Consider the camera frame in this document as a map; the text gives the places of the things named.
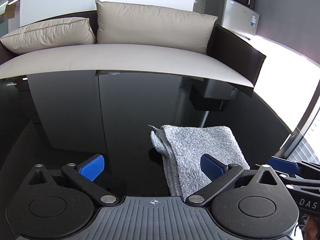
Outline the person's right hand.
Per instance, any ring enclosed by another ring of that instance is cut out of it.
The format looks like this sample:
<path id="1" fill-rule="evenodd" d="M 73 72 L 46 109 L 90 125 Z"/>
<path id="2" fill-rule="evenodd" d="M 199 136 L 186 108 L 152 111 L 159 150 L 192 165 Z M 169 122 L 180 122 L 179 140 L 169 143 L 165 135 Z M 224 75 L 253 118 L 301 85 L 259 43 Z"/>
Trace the person's right hand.
<path id="1" fill-rule="evenodd" d="M 299 220 L 299 228 L 304 240 L 319 239 L 319 218 L 304 214 Z"/>

